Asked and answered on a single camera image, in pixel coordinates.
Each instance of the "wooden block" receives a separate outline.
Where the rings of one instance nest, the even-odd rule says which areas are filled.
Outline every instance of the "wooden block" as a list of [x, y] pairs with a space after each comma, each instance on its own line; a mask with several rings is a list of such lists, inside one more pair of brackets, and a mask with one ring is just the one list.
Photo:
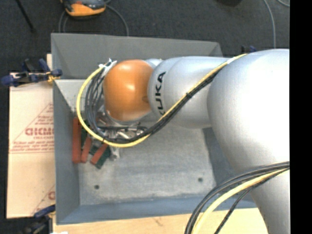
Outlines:
[[87, 138], [84, 142], [84, 145], [83, 145], [82, 153], [81, 153], [81, 162], [82, 163], [87, 162], [89, 151], [91, 149], [91, 145], [92, 145], [92, 139], [89, 136], [87, 136]]
[[81, 161], [81, 124], [78, 117], [73, 119], [72, 161], [75, 164]]
[[106, 148], [108, 147], [108, 144], [103, 144], [97, 151], [96, 153], [93, 155], [92, 159], [90, 160], [90, 162], [95, 165], [98, 160], [101, 158], [101, 156], [103, 155], [103, 153], [105, 152]]

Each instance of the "kuka logo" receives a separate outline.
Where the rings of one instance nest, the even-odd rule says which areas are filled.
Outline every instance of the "kuka logo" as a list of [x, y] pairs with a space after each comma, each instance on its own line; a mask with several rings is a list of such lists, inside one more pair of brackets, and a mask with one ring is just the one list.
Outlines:
[[45, 127], [30, 127], [25, 129], [25, 134], [28, 136], [37, 136], [37, 135], [54, 135], [54, 128], [45, 128]]
[[162, 86], [162, 79], [163, 79], [163, 76], [165, 75], [165, 73], [166, 73], [166, 71], [158, 75], [158, 78], [157, 78], [158, 85], [157, 84], [155, 85], [155, 89], [156, 89], [155, 100], [158, 103], [157, 109], [161, 115], [165, 114], [165, 111], [164, 111], [164, 108], [162, 105], [162, 101], [161, 101], [161, 91], [160, 91], [161, 86]]

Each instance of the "orange device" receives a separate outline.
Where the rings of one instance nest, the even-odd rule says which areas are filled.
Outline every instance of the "orange device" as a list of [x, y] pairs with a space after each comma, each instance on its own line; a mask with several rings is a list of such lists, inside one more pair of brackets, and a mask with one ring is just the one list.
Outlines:
[[106, 8], [104, 0], [60, 0], [60, 2], [65, 11], [75, 18], [98, 15]]

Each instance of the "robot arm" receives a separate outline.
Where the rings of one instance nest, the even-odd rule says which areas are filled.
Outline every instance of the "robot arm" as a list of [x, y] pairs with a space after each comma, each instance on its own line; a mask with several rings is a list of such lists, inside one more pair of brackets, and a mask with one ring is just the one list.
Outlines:
[[[238, 59], [183, 57], [120, 62], [103, 77], [100, 118], [104, 129], [110, 128], [101, 137], [121, 141], [141, 134], [145, 130], [139, 127], [144, 122], [166, 115], [205, 74], [225, 62], [211, 83], [188, 98], [171, 123], [187, 128], [212, 127], [237, 172], [289, 160], [288, 50], [254, 52]], [[290, 233], [289, 185], [288, 173], [252, 193], [270, 234]]]

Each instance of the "cardboard sheet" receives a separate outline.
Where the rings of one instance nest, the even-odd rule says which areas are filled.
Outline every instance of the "cardboard sheet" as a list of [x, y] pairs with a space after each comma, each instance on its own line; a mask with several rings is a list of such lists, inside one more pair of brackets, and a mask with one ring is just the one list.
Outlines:
[[7, 218], [55, 204], [52, 84], [10, 88]]

